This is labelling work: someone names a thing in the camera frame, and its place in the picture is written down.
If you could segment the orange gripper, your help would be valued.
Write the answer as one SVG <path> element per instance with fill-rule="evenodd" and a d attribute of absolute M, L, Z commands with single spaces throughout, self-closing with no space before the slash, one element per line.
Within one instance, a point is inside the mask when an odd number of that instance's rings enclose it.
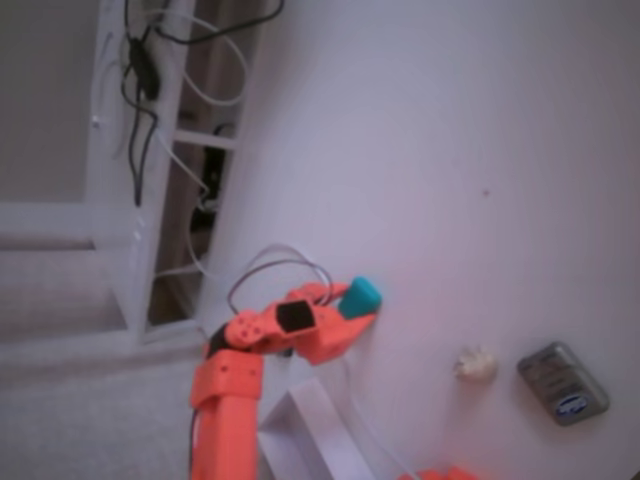
<path fill-rule="evenodd" d="M 289 301 L 274 302 L 269 306 L 269 351 L 297 354 L 311 365 L 331 361 L 371 327 L 378 313 L 369 313 L 344 320 L 329 306 L 342 297 L 346 283 L 305 283 L 292 290 Z"/>

